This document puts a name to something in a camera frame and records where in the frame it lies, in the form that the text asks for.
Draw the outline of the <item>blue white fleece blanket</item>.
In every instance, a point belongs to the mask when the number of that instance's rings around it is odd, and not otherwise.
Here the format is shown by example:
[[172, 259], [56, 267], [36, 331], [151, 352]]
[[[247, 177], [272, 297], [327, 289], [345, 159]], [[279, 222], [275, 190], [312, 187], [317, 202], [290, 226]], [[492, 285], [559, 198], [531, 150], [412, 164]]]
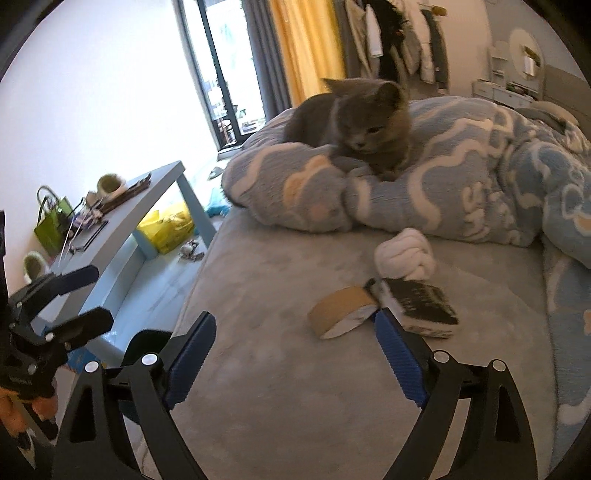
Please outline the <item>blue white fleece blanket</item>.
[[555, 461], [577, 449], [590, 416], [590, 143], [571, 121], [479, 98], [417, 100], [410, 157], [394, 181], [345, 174], [331, 151], [283, 140], [293, 112], [245, 143], [222, 176], [260, 223], [325, 233], [355, 224], [465, 242], [544, 245], [555, 355]]

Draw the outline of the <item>pale green slipper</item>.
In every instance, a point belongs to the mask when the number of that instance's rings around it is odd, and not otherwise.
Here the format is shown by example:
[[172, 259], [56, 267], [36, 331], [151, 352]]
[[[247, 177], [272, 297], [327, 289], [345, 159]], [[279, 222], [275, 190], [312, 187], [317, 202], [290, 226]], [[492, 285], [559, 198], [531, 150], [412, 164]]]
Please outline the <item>pale green slipper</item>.
[[126, 190], [126, 181], [116, 174], [105, 174], [97, 181], [97, 194], [104, 201], [114, 200]]

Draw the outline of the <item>hanging clothes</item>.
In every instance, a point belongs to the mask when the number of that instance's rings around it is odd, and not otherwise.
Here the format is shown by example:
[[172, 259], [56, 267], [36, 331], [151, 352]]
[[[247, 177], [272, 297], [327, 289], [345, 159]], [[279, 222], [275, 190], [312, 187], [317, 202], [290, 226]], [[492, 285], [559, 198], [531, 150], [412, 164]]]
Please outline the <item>hanging clothes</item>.
[[336, 1], [346, 76], [449, 91], [447, 9], [428, 1]]

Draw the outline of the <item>small toy on floor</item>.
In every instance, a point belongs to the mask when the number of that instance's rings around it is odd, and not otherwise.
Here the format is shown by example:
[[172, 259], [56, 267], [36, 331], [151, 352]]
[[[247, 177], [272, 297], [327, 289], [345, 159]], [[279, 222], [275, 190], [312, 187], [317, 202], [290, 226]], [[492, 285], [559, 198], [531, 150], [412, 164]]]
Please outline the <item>small toy on floor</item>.
[[205, 253], [199, 250], [199, 241], [192, 239], [180, 247], [178, 255], [183, 260], [198, 262], [204, 258]]

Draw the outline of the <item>light blue bench table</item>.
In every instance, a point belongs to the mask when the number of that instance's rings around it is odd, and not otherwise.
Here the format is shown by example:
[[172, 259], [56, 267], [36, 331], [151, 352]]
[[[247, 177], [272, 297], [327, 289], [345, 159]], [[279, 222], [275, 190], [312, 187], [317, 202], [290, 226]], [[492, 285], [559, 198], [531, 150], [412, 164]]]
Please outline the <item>light blue bench table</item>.
[[106, 216], [106, 226], [85, 251], [67, 253], [54, 263], [52, 270], [56, 273], [91, 264], [98, 268], [100, 277], [91, 286], [53, 300], [33, 321], [36, 332], [94, 307], [104, 307], [113, 315], [114, 325], [109, 333], [91, 341], [88, 350], [106, 364], [117, 365], [137, 332], [174, 329], [199, 265], [179, 259], [174, 251], [158, 254], [137, 230], [168, 189], [180, 192], [197, 228], [197, 251], [206, 251], [216, 230], [184, 176], [183, 163], [160, 167], [150, 173], [145, 191]]

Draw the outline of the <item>yellow curtain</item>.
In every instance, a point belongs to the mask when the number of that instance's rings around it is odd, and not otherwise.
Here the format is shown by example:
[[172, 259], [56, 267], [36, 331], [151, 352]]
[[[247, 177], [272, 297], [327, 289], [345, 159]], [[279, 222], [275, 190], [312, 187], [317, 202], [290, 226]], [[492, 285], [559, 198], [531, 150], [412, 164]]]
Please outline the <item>yellow curtain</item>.
[[344, 79], [346, 67], [334, 3], [270, 0], [290, 100], [294, 107], [325, 93], [325, 78]]

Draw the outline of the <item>brown wooden sticks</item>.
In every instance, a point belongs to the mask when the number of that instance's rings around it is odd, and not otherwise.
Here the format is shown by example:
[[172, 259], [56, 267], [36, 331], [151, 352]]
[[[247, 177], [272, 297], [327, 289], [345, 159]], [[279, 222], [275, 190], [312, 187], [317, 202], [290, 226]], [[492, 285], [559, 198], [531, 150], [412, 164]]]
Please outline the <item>brown wooden sticks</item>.
[[125, 190], [118, 196], [113, 199], [105, 200], [100, 203], [98, 207], [98, 211], [102, 215], [106, 215], [112, 210], [116, 209], [123, 203], [127, 202], [131, 198], [139, 195], [141, 192], [145, 191], [151, 183], [151, 174], [148, 173], [143, 178], [135, 182], [129, 187], [126, 187]]

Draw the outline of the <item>grey curtain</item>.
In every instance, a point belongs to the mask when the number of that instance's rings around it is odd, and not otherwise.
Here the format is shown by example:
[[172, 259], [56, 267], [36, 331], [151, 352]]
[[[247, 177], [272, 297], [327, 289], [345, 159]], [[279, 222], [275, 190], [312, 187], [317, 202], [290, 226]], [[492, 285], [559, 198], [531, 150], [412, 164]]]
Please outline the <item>grey curtain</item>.
[[247, 32], [252, 47], [252, 57], [256, 68], [257, 83], [263, 101], [266, 120], [291, 107], [290, 91], [287, 86], [283, 55], [274, 27], [269, 1], [245, 0]]

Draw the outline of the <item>green handled bag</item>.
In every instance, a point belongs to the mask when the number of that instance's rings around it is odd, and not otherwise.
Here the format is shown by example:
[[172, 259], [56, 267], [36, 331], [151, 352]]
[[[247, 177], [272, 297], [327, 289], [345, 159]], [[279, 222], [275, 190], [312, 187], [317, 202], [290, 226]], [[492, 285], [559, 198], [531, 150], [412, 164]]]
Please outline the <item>green handled bag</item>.
[[70, 225], [73, 208], [66, 197], [60, 198], [49, 186], [36, 193], [39, 210], [34, 234], [49, 257], [61, 252]]

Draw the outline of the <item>blue printed box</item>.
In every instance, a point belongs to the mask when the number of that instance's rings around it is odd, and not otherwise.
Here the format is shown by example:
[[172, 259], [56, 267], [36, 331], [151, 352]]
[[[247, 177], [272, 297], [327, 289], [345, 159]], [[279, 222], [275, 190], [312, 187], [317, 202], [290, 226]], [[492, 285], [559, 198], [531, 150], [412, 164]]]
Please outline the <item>blue printed box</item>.
[[101, 363], [96, 355], [90, 352], [86, 347], [81, 347], [68, 353], [66, 367], [75, 374], [80, 374], [84, 371], [84, 367], [92, 361]]

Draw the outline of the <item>white balled sock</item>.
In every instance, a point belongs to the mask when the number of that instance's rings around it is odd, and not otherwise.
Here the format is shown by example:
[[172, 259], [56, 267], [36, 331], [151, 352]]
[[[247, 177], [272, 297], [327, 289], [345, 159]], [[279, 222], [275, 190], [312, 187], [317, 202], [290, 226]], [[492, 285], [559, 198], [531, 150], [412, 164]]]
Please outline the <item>white balled sock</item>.
[[379, 275], [391, 279], [425, 281], [437, 268], [430, 242], [413, 228], [382, 242], [374, 251], [374, 260]]

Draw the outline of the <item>grey cat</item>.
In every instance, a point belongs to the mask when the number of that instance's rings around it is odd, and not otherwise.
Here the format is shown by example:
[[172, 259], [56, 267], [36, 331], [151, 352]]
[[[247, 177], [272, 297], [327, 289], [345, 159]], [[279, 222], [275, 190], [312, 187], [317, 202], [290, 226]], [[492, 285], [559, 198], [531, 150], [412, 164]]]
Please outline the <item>grey cat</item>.
[[406, 167], [412, 118], [408, 96], [397, 82], [325, 78], [327, 93], [294, 109], [283, 142], [332, 147], [335, 164], [346, 172], [367, 165], [386, 181]]

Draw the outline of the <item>brown tape roll core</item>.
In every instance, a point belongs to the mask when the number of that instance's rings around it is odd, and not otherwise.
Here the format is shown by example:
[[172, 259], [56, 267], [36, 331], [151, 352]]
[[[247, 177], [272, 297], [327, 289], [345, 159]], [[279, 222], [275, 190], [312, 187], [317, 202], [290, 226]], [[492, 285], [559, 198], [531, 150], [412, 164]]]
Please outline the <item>brown tape roll core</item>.
[[329, 294], [308, 312], [308, 323], [322, 340], [334, 339], [358, 328], [379, 309], [363, 287], [352, 286]]

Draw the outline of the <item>yellow plastic bag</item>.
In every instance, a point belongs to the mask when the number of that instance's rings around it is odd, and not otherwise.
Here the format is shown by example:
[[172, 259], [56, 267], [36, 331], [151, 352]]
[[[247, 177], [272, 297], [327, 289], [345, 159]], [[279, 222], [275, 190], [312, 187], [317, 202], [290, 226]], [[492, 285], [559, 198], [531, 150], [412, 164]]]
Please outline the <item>yellow plastic bag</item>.
[[194, 223], [184, 202], [166, 210], [148, 213], [138, 224], [138, 230], [159, 254], [167, 254], [190, 239]]

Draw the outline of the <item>grey bed mattress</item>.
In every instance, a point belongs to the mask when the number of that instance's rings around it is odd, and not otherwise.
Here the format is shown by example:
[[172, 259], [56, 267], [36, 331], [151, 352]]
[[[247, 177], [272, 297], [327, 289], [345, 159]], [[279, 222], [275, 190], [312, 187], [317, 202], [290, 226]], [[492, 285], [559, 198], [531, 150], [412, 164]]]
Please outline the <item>grey bed mattress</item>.
[[[243, 209], [224, 219], [176, 330], [202, 311], [217, 335], [172, 416], [211, 479], [380, 479], [411, 432], [407, 400], [372, 323], [332, 340], [308, 311], [376, 274], [382, 231], [313, 235], [263, 226]], [[502, 359], [530, 421], [538, 471], [548, 473], [556, 387], [542, 248], [431, 242], [433, 284], [460, 324], [432, 347], [462, 363]]]

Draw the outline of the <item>teal cloth on floor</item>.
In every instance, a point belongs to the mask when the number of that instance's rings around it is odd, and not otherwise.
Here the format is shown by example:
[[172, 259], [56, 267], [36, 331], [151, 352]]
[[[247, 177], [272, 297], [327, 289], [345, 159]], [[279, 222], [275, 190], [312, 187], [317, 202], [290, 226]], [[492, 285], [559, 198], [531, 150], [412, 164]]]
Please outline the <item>teal cloth on floor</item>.
[[205, 213], [209, 218], [225, 217], [230, 209], [231, 203], [225, 198], [222, 191], [214, 190], [211, 192], [211, 197], [205, 208]]

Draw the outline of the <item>round vanity mirror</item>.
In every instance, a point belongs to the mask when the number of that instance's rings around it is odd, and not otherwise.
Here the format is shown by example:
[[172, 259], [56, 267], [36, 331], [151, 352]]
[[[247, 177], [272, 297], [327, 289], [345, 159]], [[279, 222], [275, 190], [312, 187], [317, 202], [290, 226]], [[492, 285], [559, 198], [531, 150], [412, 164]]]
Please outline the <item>round vanity mirror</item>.
[[509, 53], [512, 65], [511, 80], [539, 94], [544, 75], [544, 58], [535, 37], [522, 28], [509, 35]]

